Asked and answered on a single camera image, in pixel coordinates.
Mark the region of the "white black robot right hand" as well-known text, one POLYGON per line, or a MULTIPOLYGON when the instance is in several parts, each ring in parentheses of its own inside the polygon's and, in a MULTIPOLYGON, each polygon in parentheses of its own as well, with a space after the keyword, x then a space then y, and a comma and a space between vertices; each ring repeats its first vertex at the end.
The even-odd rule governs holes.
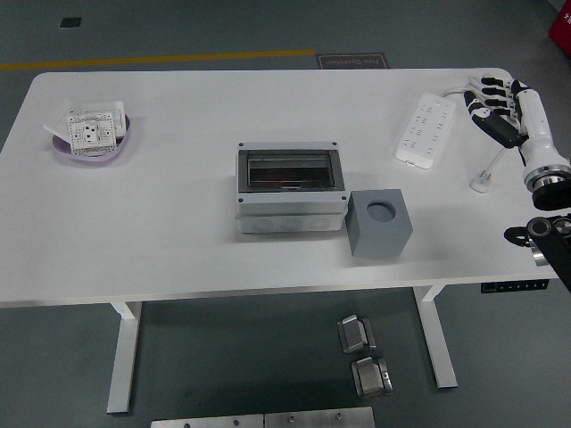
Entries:
POLYGON ((506 149, 518 149, 524 164, 525 185, 541 179, 570 178, 570 162, 553 143, 541 97, 516 79, 471 77, 464 93, 472 121, 506 149))

